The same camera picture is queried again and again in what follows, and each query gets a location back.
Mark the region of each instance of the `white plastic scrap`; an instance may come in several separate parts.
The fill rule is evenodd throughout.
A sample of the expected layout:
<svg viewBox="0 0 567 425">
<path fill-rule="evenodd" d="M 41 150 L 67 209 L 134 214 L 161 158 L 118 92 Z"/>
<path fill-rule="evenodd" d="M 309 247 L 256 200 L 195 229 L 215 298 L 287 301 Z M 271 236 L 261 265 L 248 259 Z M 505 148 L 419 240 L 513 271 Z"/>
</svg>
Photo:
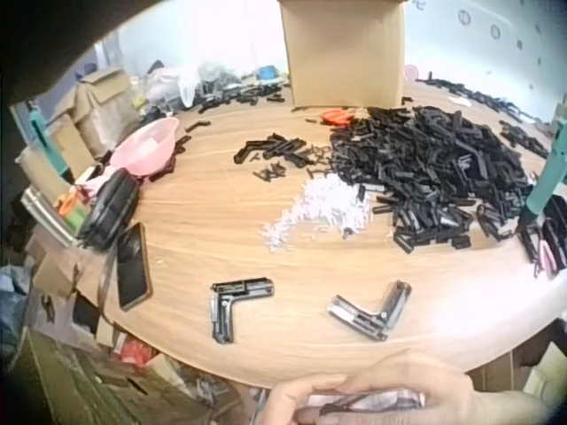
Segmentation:
<svg viewBox="0 0 567 425">
<path fill-rule="evenodd" d="M 359 185 L 349 186 L 336 174 L 318 175 L 303 185 L 303 194 L 295 197 L 293 206 L 282 212 L 274 224 L 266 223 L 260 232 L 266 244 L 275 251 L 287 242 L 290 229 L 301 221 L 326 223 L 337 228 L 343 237 L 360 231 L 372 215 L 367 197 L 358 199 Z"/>
</svg>

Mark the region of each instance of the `wooden table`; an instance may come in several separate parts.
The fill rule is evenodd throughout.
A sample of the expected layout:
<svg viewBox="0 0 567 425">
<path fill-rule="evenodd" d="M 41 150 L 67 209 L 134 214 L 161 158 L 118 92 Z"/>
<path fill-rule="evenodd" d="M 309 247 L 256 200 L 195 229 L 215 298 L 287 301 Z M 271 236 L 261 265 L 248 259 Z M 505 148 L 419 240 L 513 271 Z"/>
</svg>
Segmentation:
<svg viewBox="0 0 567 425">
<path fill-rule="evenodd" d="M 482 105 L 453 104 L 445 91 L 421 84 L 405 91 L 414 105 L 461 109 L 496 134 L 498 120 L 506 119 Z M 305 122 L 320 111 L 262 105 L 182 117 L 184 125 L 208 117 L 213 124 L 191 134 L 173 174 L 143 186 L 135 219 L 146 227 L 154 294 L 124 313 L 113 282 L 106 304 L 112 321 L 191 366 L 271 387 L 303 374 L 353 372 L 410 347 L 472 369 L 521 344 L 567 308 L 566 273 L 552 282 L 545 274 L 535 280 L 516 238 L 496 244 L 478 224 L 470 231 L 472 248 L 464 251 L 443 244 L 407 255 L 387 237 L 391 217 L 380 216 L 346 241 L 336 233 L 317 233 L 314 240 L 313 226 L 297 226 L 293 249 L 270 253 L 260 228 L 292 205 L 307 173 L 289 165 L 286 178 L 266 183 L 252 175 L 264 162 L 236 166 L 232 157 L 246 140 L 272 132 L 324 145 L 330 131 Z M 525 129 L 544 142 L 532 126 Z M 541 170 L 541 159 L 518 149 L 526 172 Z M 58 250 L 59 264 L 71 275 L 76 252 L 55 245 L 50 250 Z M 93 302 L 102 262 L 102 256 L 91 259 L 78 287 Z M 274 281 L 276 294 L 237 304 L 236 341 L 218 345 L 211 338 L 211 284 L 262 276 Z M 376 309 L 398 279 L 414 291 L 385 343 L 368 340 L 326 312 L 336 294 Z"/>
</svg>

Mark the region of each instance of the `smartphone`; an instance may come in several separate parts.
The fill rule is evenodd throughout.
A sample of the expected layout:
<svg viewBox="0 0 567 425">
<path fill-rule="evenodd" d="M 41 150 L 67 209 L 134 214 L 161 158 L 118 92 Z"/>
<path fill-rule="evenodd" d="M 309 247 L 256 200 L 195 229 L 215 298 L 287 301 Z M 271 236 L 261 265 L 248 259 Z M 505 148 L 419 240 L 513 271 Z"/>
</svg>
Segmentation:
<svg viewBox="0 0 567 425">
<path fill-rule="evenodd" d="M 120 235 L 117 252 L 118 302 L 125 312 L 151 297 L 145 229 L 137 223 Z"/>
</svg>

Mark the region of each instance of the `pink plastic basin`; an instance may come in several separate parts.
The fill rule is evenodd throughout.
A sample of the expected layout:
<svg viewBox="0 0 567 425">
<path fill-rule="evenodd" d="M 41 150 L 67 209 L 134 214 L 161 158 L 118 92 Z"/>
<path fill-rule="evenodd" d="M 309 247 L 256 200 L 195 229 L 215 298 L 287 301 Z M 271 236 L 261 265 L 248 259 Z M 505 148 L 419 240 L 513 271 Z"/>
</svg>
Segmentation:
<svg viewBox="0 0 567 425">
<path fill-rule="evenodd" d="M 140 128 L 118 147 L 110 165 L 136 176 L 157 173 L 174 153 L 177 126 L 177 118 L 164 118 Z"/>
</svg>

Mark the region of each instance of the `black pouch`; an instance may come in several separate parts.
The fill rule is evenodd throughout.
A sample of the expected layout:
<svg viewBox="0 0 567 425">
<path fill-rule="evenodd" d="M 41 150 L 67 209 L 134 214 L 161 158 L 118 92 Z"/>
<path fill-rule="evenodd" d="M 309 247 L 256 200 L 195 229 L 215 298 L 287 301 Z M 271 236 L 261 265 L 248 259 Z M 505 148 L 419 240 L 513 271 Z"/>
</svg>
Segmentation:
<svg viewBox="0 0 567 425">
<path fill-rule="evenodd" d="M 85 247 L 106 251 L 126 228 L 140 197 L 140 185 L 125 168 L 115 172 L 97 194 L 97 201 L 82 223 L 77 238 Z"/>
</svg>

